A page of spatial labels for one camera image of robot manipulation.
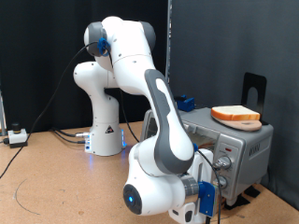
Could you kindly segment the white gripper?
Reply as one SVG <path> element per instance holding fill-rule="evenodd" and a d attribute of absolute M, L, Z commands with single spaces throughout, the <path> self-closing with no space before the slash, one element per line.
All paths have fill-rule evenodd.
<path fill-rule="evenodd" d="M 217 189 L 211 182 L 213 153 L 198 149 L 194 153 L 192 166 L 179 179 L 185 188 L 185 202 L 171 208 L 168 214 L 179 224 L 209 224 L 215 214 Z"/>

